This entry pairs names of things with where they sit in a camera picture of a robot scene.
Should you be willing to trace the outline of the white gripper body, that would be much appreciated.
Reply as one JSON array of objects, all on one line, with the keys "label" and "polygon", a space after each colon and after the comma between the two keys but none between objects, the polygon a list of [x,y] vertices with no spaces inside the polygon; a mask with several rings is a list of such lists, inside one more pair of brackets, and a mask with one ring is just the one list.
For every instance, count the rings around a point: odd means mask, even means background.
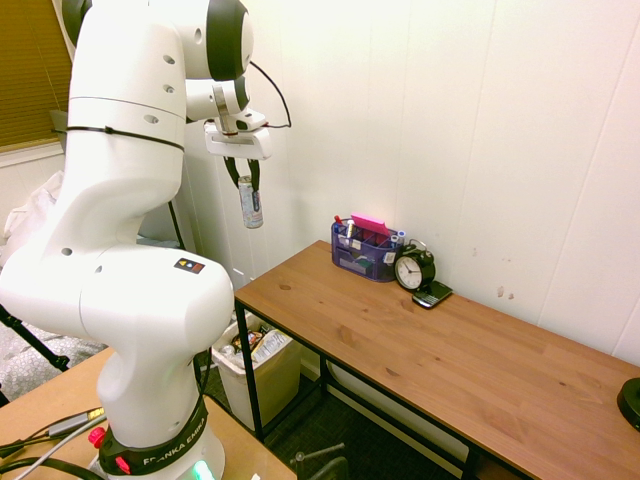
[{"label": "white gripper body", "polygon": [[266,160],[273,154],[271,137],[267,128],[223,134],[214,123],[204,124],[207,151],[221,157]]}]

